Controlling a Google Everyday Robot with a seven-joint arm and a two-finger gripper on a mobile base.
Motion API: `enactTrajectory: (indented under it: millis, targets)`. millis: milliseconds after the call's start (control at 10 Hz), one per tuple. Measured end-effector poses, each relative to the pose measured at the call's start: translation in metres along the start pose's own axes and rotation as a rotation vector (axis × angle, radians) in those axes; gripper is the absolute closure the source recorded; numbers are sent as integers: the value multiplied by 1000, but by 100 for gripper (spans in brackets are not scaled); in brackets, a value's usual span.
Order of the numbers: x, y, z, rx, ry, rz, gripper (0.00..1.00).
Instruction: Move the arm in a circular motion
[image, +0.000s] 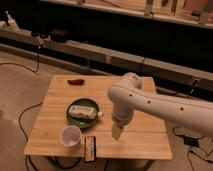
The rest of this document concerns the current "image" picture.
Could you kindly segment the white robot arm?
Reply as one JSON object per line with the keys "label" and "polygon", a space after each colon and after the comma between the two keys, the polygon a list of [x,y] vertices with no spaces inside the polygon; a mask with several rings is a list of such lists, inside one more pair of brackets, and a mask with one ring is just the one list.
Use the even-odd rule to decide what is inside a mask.
{"label": "white robot arm", "polygon": [[138,75],[126,73],[108,89],[116,126],[129,124],[137,110],[213,138],[213,102],[155,94],[141,90],[141,86]]}

